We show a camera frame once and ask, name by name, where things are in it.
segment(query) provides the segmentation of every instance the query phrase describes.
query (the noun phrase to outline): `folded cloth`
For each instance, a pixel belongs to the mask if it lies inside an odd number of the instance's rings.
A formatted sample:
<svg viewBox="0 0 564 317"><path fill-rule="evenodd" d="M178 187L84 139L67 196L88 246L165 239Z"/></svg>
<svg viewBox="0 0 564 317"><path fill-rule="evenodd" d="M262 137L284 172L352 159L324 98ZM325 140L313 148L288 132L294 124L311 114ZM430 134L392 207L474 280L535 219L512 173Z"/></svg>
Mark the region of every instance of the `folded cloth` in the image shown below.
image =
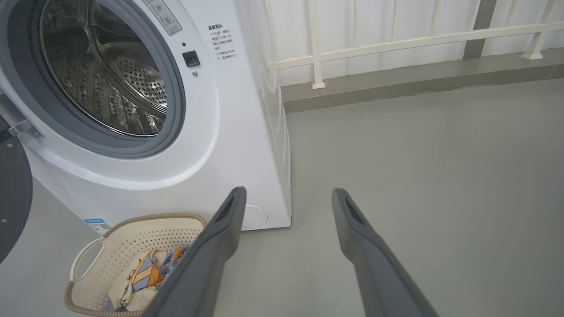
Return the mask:
<svg viewBox="0 0 564 317"><path fill-rule="evenodd" d="M187 249L186 244L178 244L169 253L150 250L137 254L109 287L104 311L145 309Z"/></svg>

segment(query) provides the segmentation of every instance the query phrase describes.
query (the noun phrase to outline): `laundry basket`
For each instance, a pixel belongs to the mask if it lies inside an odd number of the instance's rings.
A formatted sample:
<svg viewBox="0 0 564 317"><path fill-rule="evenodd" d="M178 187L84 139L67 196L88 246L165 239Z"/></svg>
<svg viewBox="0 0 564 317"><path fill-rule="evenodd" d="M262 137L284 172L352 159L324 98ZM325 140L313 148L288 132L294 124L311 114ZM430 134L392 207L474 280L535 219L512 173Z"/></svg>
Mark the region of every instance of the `laundry basket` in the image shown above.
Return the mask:
<svg viewBox="0 0 564 317"><path fill-rule="evenodd" d="M102 311L108 289L133 257L149 250L170 251L175 245L191 245L206 227L194 214L160 214L120 222L106 234L85 246L74 259L64 301L70 310L90 316L133 317L142 311ZM102 249L82 276L76 275L82 257L96 244Z"/></svg>

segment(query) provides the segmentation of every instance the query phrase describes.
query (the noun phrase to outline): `concrete floor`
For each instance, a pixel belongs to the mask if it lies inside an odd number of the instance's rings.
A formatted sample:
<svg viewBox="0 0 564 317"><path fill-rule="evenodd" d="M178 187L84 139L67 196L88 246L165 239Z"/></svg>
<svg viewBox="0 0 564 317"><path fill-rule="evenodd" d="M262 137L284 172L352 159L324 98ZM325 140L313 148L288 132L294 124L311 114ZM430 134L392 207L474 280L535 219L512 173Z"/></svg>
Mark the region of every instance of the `concrete floor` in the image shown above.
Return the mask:
<svg viewBox="0 0 564 317"><path fill-rule="evenodd" d="M293 225L242 234L215 315L364 315L338 246L335 187L439 315L561 315L562 87L538 81L289 115ZM74 315L62 300L68 270L96 237L36 183L28 225L0 265L3 313Z"/></svg>

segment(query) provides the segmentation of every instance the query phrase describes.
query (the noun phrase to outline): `baseboard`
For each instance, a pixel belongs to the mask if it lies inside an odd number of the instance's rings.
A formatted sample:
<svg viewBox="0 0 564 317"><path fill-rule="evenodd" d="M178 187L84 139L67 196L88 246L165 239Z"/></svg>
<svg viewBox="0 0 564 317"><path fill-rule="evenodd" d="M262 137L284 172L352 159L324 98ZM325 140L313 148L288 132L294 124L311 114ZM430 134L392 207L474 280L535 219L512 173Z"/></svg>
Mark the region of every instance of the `baseboard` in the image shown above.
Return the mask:
<svg viewBox="0 0 564 317"><path fill-rule="evenodd" d="M310 83L282 87L286 113L336 107L476 86L504 85L564 77L564 48L541 52L528 60L521 53L443 61L385 71L324 79L325 88Z"/></svg>

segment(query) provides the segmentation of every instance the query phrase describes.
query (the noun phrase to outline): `washing machine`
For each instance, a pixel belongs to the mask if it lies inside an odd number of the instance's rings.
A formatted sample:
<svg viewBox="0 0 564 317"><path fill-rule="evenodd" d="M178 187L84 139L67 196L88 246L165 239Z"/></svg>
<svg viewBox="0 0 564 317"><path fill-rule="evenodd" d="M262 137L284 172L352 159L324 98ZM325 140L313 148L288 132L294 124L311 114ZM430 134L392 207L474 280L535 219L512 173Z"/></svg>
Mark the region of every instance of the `washing machine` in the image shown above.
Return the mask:
<svg viewBox="0 0 564 317"><path fill-rule="evenodd" d="M100 233L149 214L209 220L237 186L243 230L290 226L274 62L263 0L0 0L5 133Z"/></svg>

